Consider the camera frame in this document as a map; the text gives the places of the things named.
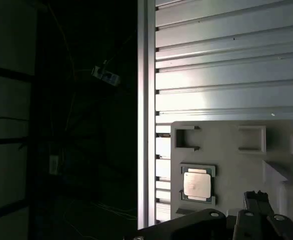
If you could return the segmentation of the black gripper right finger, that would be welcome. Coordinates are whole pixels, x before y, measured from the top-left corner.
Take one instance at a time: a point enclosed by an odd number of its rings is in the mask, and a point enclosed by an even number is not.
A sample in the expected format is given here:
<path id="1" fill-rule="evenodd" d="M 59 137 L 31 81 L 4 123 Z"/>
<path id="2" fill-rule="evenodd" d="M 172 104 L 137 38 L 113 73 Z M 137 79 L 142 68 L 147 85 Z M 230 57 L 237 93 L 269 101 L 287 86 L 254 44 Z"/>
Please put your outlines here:
<path id="1" fill-rule="evenodd" d="M 293 240 L 293 220 L 281 214 L 275 214 L 266 192 L 257 192 L 257 204 L 261 216 L 261 228 L 264 240 Z"/>

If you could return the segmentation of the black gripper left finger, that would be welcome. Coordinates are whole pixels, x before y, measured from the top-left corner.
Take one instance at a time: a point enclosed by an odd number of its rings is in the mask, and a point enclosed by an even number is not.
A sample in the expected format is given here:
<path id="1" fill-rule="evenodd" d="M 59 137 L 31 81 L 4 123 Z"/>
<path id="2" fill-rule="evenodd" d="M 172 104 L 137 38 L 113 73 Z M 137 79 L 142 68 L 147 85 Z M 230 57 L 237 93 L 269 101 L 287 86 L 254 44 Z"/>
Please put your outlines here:
<path id="1" fill-rule="evenodd" d="M 250 240 L 252 235 L 238 230 L 234 218 L 207 208 L 169 221 L 136 230 L 124 240 Z"/>

